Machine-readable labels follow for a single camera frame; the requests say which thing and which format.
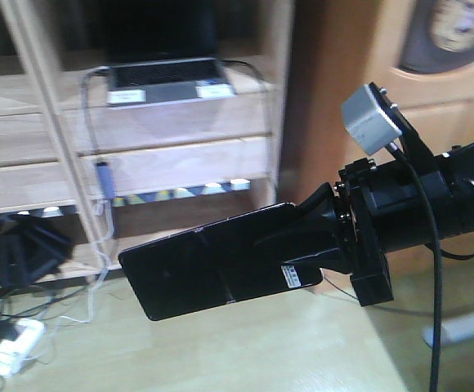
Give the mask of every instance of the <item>laptop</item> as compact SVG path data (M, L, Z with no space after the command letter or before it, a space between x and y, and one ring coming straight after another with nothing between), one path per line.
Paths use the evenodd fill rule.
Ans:
M234 96L212 0L101 0L112 108Z

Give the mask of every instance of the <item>laptop screen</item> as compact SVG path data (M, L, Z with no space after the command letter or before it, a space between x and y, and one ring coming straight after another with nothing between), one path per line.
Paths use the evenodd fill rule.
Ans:
M100 5L111 63L217 52L212 0L101 0Z

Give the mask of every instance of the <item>wooden floor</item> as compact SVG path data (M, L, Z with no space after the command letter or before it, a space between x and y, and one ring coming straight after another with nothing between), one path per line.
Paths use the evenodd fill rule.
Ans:
M431 311L430 270L397 276L393 285L388 307ZM447 315L474 309L474 261L449 265L445 286ZM14 299L17 309L41 300ZM47 320L33 352L40 358L5 391L427 390L430 352L421 331L431 318L360 308L327 283L155 323L118 276L96 293L95 310L92 323L61 327L52 338L60 319ZM86 318L86 293L46 317L59 314ZM444 348L442 361L440 390L474 390L474 340Z

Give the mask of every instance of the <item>smartphone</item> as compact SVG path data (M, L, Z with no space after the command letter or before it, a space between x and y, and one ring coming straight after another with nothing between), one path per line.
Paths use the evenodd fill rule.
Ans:
M272 233L301 219L291 203L200 226L119 254L150 320L162 320L322 282L319 268L284 265Z

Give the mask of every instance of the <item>laptop keyboard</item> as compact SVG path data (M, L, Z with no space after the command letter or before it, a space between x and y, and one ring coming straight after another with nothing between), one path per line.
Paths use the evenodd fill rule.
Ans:
M215 60L184 61L152 65L131 65L115 69L117 87L144 86L219 78Z

